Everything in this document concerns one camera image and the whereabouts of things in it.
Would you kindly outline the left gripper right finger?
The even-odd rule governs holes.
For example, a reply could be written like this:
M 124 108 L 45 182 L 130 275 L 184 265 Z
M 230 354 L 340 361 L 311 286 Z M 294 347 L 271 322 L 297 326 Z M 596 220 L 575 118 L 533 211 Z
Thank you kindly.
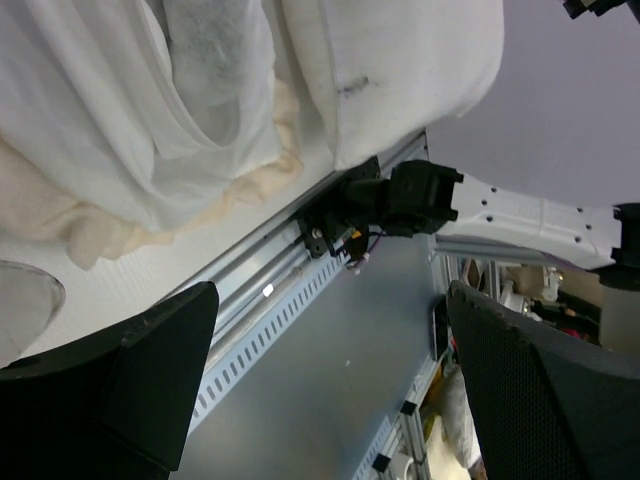
M 636 479 L 639 361 L 460 282 L 447 313 L 491 479 Z

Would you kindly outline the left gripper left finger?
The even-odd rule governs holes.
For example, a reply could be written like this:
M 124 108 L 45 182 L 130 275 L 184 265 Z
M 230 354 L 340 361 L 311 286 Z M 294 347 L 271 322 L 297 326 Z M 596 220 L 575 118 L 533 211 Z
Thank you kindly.
M 205 281 L 1 371 L 4 479 L 166 479 L 178 470 L 219 309 Z

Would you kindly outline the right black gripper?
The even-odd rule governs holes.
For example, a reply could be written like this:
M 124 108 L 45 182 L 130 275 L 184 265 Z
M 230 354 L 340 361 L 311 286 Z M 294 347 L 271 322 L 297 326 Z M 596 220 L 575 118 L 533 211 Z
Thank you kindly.
M 562 0 L 561 3 L 572 20 L 586 12 L 601 17 L 621 6 L 627 8 L 636 20 L 640 20 L 639 0 Z

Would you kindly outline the grey cream ruffled pillowcase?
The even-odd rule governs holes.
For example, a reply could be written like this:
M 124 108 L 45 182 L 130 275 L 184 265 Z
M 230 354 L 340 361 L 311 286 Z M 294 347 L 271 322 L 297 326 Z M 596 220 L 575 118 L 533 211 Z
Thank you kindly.
M 1 227 L 82 269 L 300 174 L 258 1 L 5 1 Z

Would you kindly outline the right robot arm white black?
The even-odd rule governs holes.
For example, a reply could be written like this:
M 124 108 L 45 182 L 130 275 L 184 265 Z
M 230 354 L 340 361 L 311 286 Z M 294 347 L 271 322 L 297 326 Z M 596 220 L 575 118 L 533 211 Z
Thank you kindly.
M 326 8 L 340 167 L 404 134 L 471 110 L 494 83 L 504 43 L 499 1 L 338 1 Z M 423 161 L 399 165 L 361 196 L 393 235 L 468 235 L 528 247 L 602 275 L 639 268 L 639 209 L 558 204 Z

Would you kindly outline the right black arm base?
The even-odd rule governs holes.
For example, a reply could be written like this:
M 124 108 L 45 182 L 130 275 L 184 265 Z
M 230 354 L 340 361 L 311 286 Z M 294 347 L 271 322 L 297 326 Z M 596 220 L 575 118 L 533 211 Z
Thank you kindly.
M 360 166 L 338 172 L 297 210 L 294 219 L 312 259 L 319 259 L 326 253 L 336 257 L 336 242 L 351 228 L 341 206 L 347 185 L 358 180 L 379 179 L 380 174 L 378 157 L 370 157 Z

